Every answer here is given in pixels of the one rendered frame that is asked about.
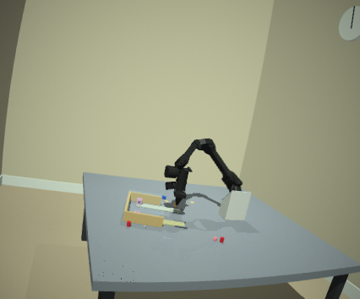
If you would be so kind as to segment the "pale yellow flat strip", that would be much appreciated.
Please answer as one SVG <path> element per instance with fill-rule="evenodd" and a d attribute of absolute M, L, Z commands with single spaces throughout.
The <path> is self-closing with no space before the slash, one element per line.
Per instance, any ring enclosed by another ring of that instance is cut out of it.
<path fill-rule="evenodd" d="M 162 225 L 167 225 L 167 226 L 185 226 L 185 225 L 184 225 L 184 222 L 175 221 L 175 220 L 163 220 Z"/>

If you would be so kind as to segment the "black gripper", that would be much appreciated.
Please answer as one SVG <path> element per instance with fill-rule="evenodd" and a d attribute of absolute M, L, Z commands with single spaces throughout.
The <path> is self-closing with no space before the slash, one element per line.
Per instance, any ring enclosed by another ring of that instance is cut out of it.
<path fill-rule="evenodd" d="M 187 196 L 185 193 L 186 184 L 187 184 L 187 180 L 180 180 L 177 178 L 177 191 L 173 191 L 174 197 L 176 198 L 176 205 L 180 203 L 182 198 L 186 198 Z"/>

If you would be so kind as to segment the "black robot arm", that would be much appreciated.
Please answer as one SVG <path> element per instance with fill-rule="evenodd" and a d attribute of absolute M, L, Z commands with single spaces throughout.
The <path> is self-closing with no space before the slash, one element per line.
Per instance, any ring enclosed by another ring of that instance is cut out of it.
<path fill-rule="evenodd" d="M 190 167 L 184 168 L 189 161 L 191 154 L 196 150 L 203 150 L 206 154 L 210 155 L 211 159 L 215 162 L 221 171 L 224 185 L 227 186 L 229 192 L 242 191 L 241 185 L 243 181 L 236 176 L 232 171 L 229 171 L 227 165 L 216 151 L 215 143 L 212 139 L 195 139 L 189 146 L 187 151 L 181 155 L 174 163 L 175 166 L 166 166 L 164 176 L 167 178 L 178 178 L 180 180 L 187 180 L 188 173 L 193 172 Z M 177 191 L 177 179 L 175 182 L 166 182 L 166 190 L 174 189 Z"/>

